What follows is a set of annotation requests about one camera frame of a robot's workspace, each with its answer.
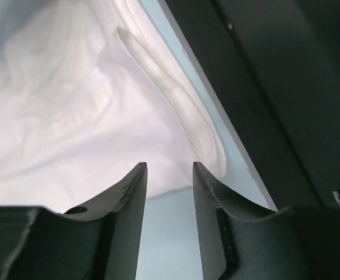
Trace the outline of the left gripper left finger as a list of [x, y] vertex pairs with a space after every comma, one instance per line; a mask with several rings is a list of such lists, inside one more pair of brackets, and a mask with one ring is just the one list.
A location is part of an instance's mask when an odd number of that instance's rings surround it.
[[0, 279], [134, 279], [147, 165], [66, 213], [0, 206]]

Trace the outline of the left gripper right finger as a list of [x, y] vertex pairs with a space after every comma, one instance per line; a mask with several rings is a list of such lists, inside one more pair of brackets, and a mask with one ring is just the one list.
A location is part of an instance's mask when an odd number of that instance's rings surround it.
[[264, 208], [193, 165], [204, 279], [340, 279], [340, 208]]

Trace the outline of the white t-shirt with robot print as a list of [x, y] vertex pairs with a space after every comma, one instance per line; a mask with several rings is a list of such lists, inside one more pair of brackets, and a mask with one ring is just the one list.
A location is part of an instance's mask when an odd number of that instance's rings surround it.
[[147, 195], [226, 173], [196, 89], [139, 1], [0, 1], [0, 205], [64, 212], [149, 169]]

